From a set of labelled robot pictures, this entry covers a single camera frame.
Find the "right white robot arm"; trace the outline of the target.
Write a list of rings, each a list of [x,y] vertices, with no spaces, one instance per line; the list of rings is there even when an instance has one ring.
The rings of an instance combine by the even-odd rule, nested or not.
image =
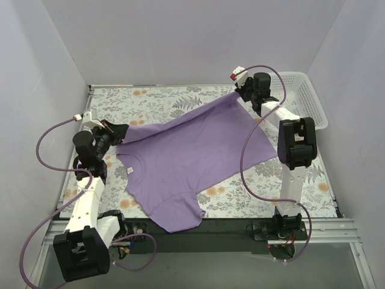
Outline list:
[[[250,77],[243,67],[231,74],[235,91],[262,120],[278,129],[277,156],[282,164],[282,187],[271,226],[263,229],[279,239],[286,239],[301,229],[302,187],[306,169],[317,156],[315,122],[311,117],[300,117],[285,107],[284,101],[271,96],[271,77],[259,72]]]

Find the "purple t shirt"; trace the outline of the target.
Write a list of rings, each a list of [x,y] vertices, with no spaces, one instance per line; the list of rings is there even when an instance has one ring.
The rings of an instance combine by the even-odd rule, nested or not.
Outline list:
[[[232,92],[167,123],[132,126],[117,146],[129,171],[127,191],[167,232],[201,223],[203,190],[276,157],[238,99]]]

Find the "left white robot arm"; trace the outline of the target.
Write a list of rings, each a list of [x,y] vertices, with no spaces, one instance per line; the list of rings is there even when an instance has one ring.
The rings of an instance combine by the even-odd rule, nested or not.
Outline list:
[[[127,236],[128,226],[120,210],[98,211],[108,174],[103,158],[110,147],[124,140],[128,128],[127,124],[102,120],[72,139],[78,154],[73,162],[77,199],[64,232],[54,238],[54,251],[66,282],[108,273],[109,246]]]

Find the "white plastic basket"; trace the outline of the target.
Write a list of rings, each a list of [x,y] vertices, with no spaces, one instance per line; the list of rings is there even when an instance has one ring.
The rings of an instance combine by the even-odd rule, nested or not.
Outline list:
[[[282,84],[276,74],[268,73],[271,77],[271,96],[279,101],[283,99]],[[328,126],[328,120],[308,76],[303,72],[280,72],[286,87],[286,100],[283,106],[291,113],[300,117],[311,117],[315,122],[315,129],[321,130]],[[262,125],[268,138],[277,143],[278,130],[267,120]]]

